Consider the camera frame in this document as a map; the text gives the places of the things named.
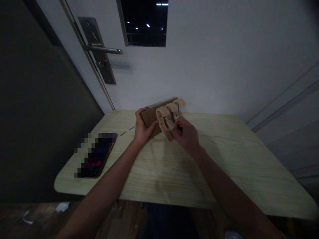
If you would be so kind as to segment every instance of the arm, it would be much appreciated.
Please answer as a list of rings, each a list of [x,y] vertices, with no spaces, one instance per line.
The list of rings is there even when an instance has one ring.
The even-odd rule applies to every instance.
[[[136,115],[135,135],[127,149],[94,185],[72,214],[57,238],[94,238],[103,220],[121,194],[134,160],[150,137],[158,121],[146,128],[140,116]]]
[[[227,176],[200,146],[196,128],[184,117],[175,124],[175,140],[194,159],[217,203],[238,231],[248,238],[282,238],[280,232],[254,202]]]

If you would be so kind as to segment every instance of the wooden curved piece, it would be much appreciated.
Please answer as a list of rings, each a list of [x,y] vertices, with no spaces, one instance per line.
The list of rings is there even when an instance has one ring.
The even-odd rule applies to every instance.
[[[173,114],[174,120],[177,120],[177,118],[179,117],[178,104],[169,103],[169,104],[165,105],[165,107],[170,109],[170,111]]]
[[[180,107],[184,107],[186,105],[186,102],[183,99],[174,100],[173,103],[174,104],[179,104]]]
[[[156,117],[157,117],[157,120],[159,121],[159,127],[162,130],[162,132],[164,133],[165,137],[167,138],[167,140],[169,142],[172,141],[173,136],[168,131],[166,124],[165,124],[165,117],[170,120],[170,111],[165,106],[159,107],[156,109]]]
[[[173,103],[169,103],[165,106],[170,108],[170,110],[173,113],[174,120],[177,120],[179,118],[179,106],[184,107],[185,105],[186,105],[185,100],[177,99],[177,100],[174,100]]]

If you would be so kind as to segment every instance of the wooden table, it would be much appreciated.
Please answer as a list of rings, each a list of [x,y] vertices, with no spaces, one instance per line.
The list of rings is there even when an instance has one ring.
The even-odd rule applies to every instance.
[[[93,129],[56,177],[61,193],[86,195],[99,179],[77,179],[80,158],[99,132],[115,132],[117,141],[102,175],[118,159],[134,136],[135,111],[111,111]],[[254,133],[235,116],[184,113],[198,129],[201,145],[232,180],[268,215],[313,219],[318,207],[311,196],[275,158]],[[215,202],[199,168],[163,133],[140,151],[120,199],[212,208]]]

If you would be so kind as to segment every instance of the wooden assembly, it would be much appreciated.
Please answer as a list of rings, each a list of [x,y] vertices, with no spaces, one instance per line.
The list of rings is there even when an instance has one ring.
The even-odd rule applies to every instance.
[[[165,124],[166,120],[165,117],[168,118],[169,120],[171,120],[170,118],[170,111],[165,107],[159,107],[156,109],[156,116],[157,116],[157,120],[159,121],[159,127],[162,130],[162,132],[165,134],[165,137],[167,138],[167,140],[170,142],[173,140],[173,136],[171,134],[171,132],[169,132],[169,130],[167,129],[167,126]]]
[[[157,116],[156,116],[156,109],[157,108],[165,106],[169,103],[173,103],[177,99],[178,99],[177,97],[173,97],[170,99],[166,99],[164,101],[160,101],[156,104],[146,106],[146,110],[141,113],[141,117],[144,121],[145,126],[148,128],[151,126],[151,124],[155,120],[157,120]],[[160,129],[159,125],[157,125],[155,127],[155,129],[153,130],[152,134],[150,135],[150,138],[153,138],[154,136],[158,135],[161,132],[162,132],[162,130]]]
[[[153,130],[150,138],[163,132],[167,140],[170,142],[173,140],[173,135],[170,130],[173,130],[174,126],[171,123],[167,123],[165,117],[175,122],[180,116],[179,108],[186,105],[185,100],[173,97],[164,101],[160,101],[156,104],[146,106],[146,110],[141,113],[141,117],[145,126],[148,128],[151,124],[158,120],[159,123]]]
[[[169,142],[173,140],[173,135],[170,130],[174,129],[174,125],[172,125],[171,123],[166,124],[165,118],[171,120],[172,122],[175,122],[175,120],[177,120],[179,117],[179,105],[181,107],[184,107],[186,105],[186,102],[183,99],[177,99],[174,100],[172,103],[168,103],[165,106],[156,109],[156,117],[159,121],[159,127]]]

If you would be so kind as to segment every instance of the phone screen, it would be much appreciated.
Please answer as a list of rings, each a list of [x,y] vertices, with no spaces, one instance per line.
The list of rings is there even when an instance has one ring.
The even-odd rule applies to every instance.
[[[101,133],[93,144],[94,147],[92,147],[91,153],[88,153],[88,156],[84,159],[84,163],[81,163],[81,168],[78,168],[76,177],[99,177],[113,148],[115,140],[115,133]]]

